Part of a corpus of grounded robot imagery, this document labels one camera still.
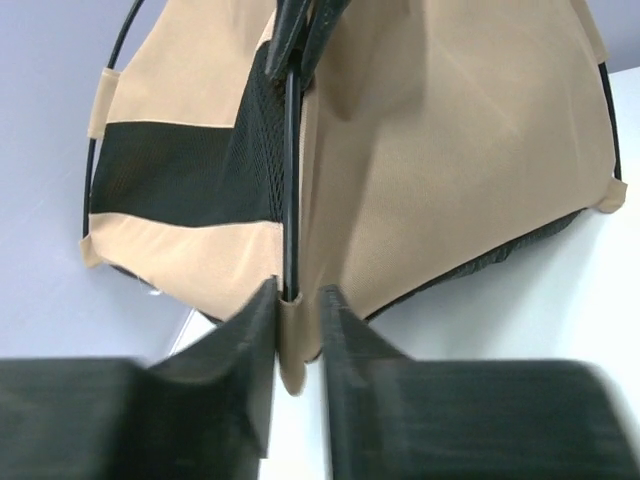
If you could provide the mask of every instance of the black mesh fabric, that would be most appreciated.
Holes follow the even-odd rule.
[[[91,213],[186,227],[281,222],[284,90],[266,79],[267,51],[256,53],[233,129],[107,125]]]

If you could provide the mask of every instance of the white surface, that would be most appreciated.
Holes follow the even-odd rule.
[[[587,212],[507,262],[394,307],[373,328],[419,359],[572,358],[598,365],[640,456],[640,68],[612,75],[627,203]],[[178,348],[210,330],[192,315]],[[276,372],[261,480],[327,478],[321,364],[300,397]]]

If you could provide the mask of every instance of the black fabric bottom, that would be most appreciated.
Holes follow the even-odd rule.
[[[578,210],[577,212],[566,215],[558,220],[548,223],[547,225],[537,228],[530,233],[527,233],[503,245],[500,245],[499,247],[496,247],[493,250],[490,250],[487,253],[482,254],[469,262],[463,263],[462,265],[452,270],[449,270],[439,277],[436,277],[433,280],[430,280],[429,282],[421,285],[420,287],[407,292],[405,295],[402,295],[393,302],[378,309],[377,311],[369,315],[366,318],[366,321],[371,322],[375,320],[376,317],[384,313],[389,308],[397,305],[398,303],[402,303],[408,298],[428,288],[434,287],[449,280],[466,277],[467,275],[479,272],[480,270],[483,270],[494,263],[504,262],[513,252],[528,247],[529,245],[539,242],[540,240],[543,240],[545,238],[552,237],[557,233],[560,233],[562,230],[567,228],[571,224],[571,222],[573,222],[582,212],[583,210]]]

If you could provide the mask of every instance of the tan fabric panel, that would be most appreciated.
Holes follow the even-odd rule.
[[[275,0],[168,0],[122,71],[108,122],[232,126],[275,6]]]
[[[609,58],[609,53],[602,41],[596,22],[593,20],[587,0],[571,0],[571,5],[573,5],[574,10],[578,14],[578,19],[580,20],[580,23],[582,23],[582,28],[584,28],[584,31],[591,42],[593,53],[596,56],[596,61],[598,63],[606,62],[607,58]]]
[[[95,259],[135,273],[162,292],[227,320],[262,282],[282,274],[282,227],[270,222],[187,228],[120,213],[91,215],[83,240]]]
[[[119,78],[120,72],[116,72],[110,68],[104,68],[102,70],[96,97],[93,100],[91,116],[89,117],[89,138],[98,140],[104,136],[104,129],[107,126],[107,116],[109,115],[111,102],[113,102],[113,96],[116,93]]]
[[[596,208],[602,213],[614,213],[624,205],[627,199],[627,184],[616,178],[609,181],[609,188],[605,197],[600,201]]]
[[[569,1],[354,0],[314,95],[307,331],[291,339],[304,342],[303,359],[320,348],[318,287],[338,283],[364,317],[606,196],[607,106]]]
[[[295,302],[288,303],[280,300],[278,318],[278,363],[280,377],[285,388],[291,395],[302,391],[306,378],[306,368],[302,347],[304,344],[298,339],[304,338],[304,324],[300,322],[300,307],[303,297],[299,296]]]

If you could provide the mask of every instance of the black strap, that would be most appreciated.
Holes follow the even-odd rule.
[[[350,0],[317,0],[313,4],[307,28],[306,19],[309,16],[311,1],[279,0],[265,70],[269,80],[282,81],[286,76],[292,52],[300,50],[300,80],[302,88],[308,88],[338,19],[349,3]]]

